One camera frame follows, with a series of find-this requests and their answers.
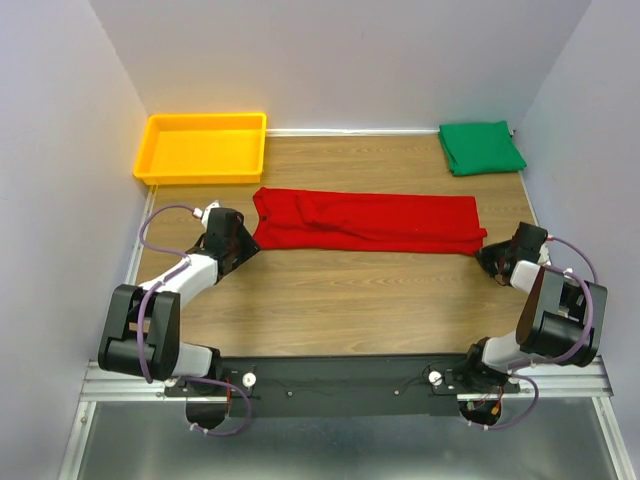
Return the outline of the red t shirt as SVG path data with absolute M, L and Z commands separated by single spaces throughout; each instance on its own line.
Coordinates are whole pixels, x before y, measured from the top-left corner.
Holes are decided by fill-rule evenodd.
M 260 188 L 254 233 L 264 249 L 462 254 L 487 237 L 472 196 Z

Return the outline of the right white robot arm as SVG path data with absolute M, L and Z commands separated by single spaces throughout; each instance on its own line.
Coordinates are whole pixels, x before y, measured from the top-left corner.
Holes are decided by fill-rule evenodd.
M 588 266 L 592 279 L 549 259 L 547 245 L 559 243 Z M 474 256 L 490 278 L 527 295 L 517 326 L 501 337 L 473 344 L 453 379 L 468 391 L 504 386 L 534 365 L 589 365 L 599 349 L 608 291 L 593 262 L 576 245 L 521 222 L 511 239 L 481 248 Z

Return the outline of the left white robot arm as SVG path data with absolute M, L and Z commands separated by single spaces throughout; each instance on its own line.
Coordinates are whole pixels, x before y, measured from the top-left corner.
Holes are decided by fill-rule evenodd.
M 152 245 L 147 230 L 158 215 L 186 210 L 202 225 L 186 251 Z M 201 395 L 214 393 L 222 381 L 220 352 L 181 340 L 182 310 L 198 295 L 260 252 L 244 224 L 244 215 L 213 202 L 204 209 L 184 204 L 161 207 L 139 230 L 142 247 L 179 261 L 156 278 L 139 285 L 121 284 L 112 294 L 98 351 L 104 371 L 136 376 L 148 383 L 187 379 Z

